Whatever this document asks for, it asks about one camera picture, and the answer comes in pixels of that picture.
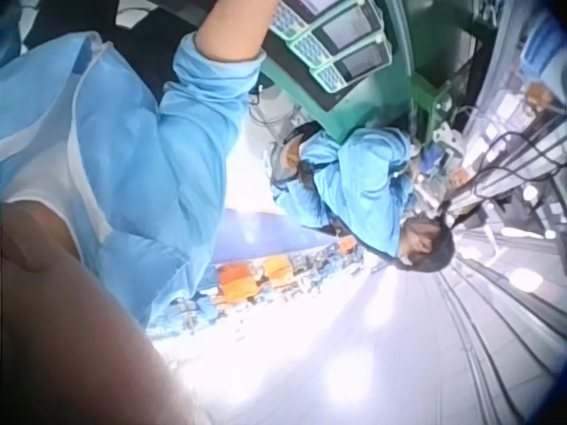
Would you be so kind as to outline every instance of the skin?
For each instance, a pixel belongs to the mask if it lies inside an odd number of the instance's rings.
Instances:
[[[407,219],[401,228],[398,256],[406,257],[414,263],[431,252],[438,233],[439,226],[430,220]]]
[[[277,3],[219,0],[197,48],[257,58]],[[209,423],[80,263],[65,222],[36,202],[1,205],[1,220],[2,423]]]

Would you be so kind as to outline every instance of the blue sleeve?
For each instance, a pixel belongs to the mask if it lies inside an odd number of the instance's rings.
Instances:
[[[183,38],[175,54],[180,82],[166,87],[159,132],[194,246],[213,250],[226,192],[226,157],[240,135],[263,58],[214,62],[197,51],[193,35]]]
[[[411,145],[398,130],[359,129],[338,152],[338,163],[315,174],[325,203],[364,242],[395,255],[400,220],[412,185],[391,177],[409,160]]]
[[[320,192],[328,192],[324,200],[331,208],[335,202],[328,197],[339,197],[337,201],[343,202],[343,196],[336,188],[338,184],[343,190],[358,194],[362,202],[368,194],[374,198],[377,193],[389,192],[390,189],[393,189],[394,195],[399,194],[398,198],[403,201],[408,196],[399,192],[407,191],[408,185],[395,181],[391,184],[390,175],[407,164],[410,154],[411,145],[400,131],[361,128],[338,151],[339,166],[327,167],[322,173],[317,173],[317,188]]]

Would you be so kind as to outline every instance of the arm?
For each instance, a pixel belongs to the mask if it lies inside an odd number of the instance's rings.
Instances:
[[[251,8],[257,10],[243,18],[242,10]],[[263,59],[260,44],[275,8],[274,0],[219,0],[198,31],[199,46],[194,35],[187,35],[175,54],[179,82],[166,87],[158,131],[175,183],[178,205],[172,210],[179,221],[175,232],[163,232],[159,240],[191,258],[189,286],[197,284],[213,254],[224,208],[226,157],[248,112],[248,92]],[[234,33],[225,30],[229,27]]]
[[[258,56],[279,0],[218,0],[197,32],[203,56],[241,62]]]
[[[411,181],[391,177],[409,159],[409,141],[396,130],[360,129],[338,152],[338,163],[315,175],[330,209],[364,242],[396,255],[400,219]]]
[[[0,409],[0,418],[175,425],[198,414],[141,329],[83,265],[16,205],[2,205],[0,224],[0,392],[11,410]]]

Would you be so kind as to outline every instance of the surgical light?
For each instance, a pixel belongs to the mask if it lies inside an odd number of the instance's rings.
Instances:
[[[335,403],[357,403],[365,399],[372,385],[374,358],[372,351],[346,352],[329,364],[327,384]]]
[[[543,277],[540,274],[522,267],[510,273],[508,279],[512,286],[523,292],[534,292],[543,283]]]

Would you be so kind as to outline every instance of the person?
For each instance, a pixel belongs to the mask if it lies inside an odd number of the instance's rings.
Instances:
[[[277,0],[218,0],[159,104],[94,27],[17,57],[0,5],[2,423],[208,423],[142,329],[210,261]]]
[[[411,153],[396,128],[359,128],[340,146],[307,124],[274,150],[272,193],[302,226],[353,235],[399,269],[437,272],[454,256],[447,204],[434,219],[412,217],[401,224],[418,169]]]

